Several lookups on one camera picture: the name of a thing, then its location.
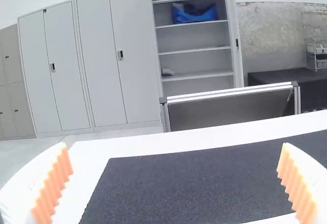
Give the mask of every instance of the open cabinet door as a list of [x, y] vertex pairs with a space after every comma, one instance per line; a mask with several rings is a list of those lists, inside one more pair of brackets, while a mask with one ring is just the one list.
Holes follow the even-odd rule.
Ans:
[[236, 13], [236, 2], [235, 0], [225, 0], [226, 1], [226, 11], [228, 18], [231, 54], [233, 62], [234, 71], [234, 86], [243, 87], [244, 86], [244, 76], [243, 76], [243, 62], [242, 62], [242, 51], [240, 43], [240, 31], [239, 22]]

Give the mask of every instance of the black mat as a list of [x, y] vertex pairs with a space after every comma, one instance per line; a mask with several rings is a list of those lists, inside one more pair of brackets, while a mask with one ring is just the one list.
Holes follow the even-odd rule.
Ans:
[[110, 159], [80, 224], [236, 224], [291, 213], [276, 177], [283, 142], [327, 166], [327, 130], [233, 147]]

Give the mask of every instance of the cabinet door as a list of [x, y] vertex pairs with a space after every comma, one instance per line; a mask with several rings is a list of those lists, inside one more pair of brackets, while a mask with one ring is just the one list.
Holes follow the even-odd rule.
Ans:
[[27, 104], [25, 89], [22, 82], [8, 86], [11, 108], [14, 113], [15, 123], [20, 136], [34, 135], [29, 107]]
[[2, 65], [2, 61], [1, 61], [2, 57], [0, 54], [0, 86], [6, 85], [6, 81], [5, 81], [5, 73], [4, 73], [4, 66]]
[[232, 64], [234, 72], [234, 86], [244, 87], [243, 61], [240, 41], [240, 30], [236, 13], [235, 0], [225, 0], [228, 18], [229, 39], [231, 46]]
[[151, 0], [110, 0], [128, 123], [160, 119]]
[[62, 130], [90, 128], [77, 58], [72, 2], [48, 8], [44, 25]]
[[19, 19], [28, 97], [38, 133], [61, 131], [46, 52], [43, 11]]
[[18, 51], [17, 25], [7, 27], [0, 32], [0, 45], [6, 83], [21, 82], [22, 76]]
[[96, 127], [125, 124], [110, 0], [77, 0], [88, 93]]
[[0, 122], [4, 137], [17, 137], [6, 86], [0, 87]]

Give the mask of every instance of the concrete floor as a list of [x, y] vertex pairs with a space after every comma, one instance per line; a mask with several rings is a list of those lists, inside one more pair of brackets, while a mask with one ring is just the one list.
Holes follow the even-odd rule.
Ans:
[[148, 135], [161, 132], [163, 132], [162, 127], [158, 126], [86, 133], [67, 137], [0, 141], [0, 188], [26, 163], [60, 141], [64, 141], [68, 148], [71, 148], [77, 141]]

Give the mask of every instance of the open shelving unit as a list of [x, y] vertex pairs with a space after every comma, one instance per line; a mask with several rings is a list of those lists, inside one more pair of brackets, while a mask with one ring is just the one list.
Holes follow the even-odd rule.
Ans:
[[[152, 0], [165, 96], [234, 87], [229, 21], [225, 0]], [[172, 21], [173, 3], [206, 8], [214, 4], [218, 19], [185, 24]]]

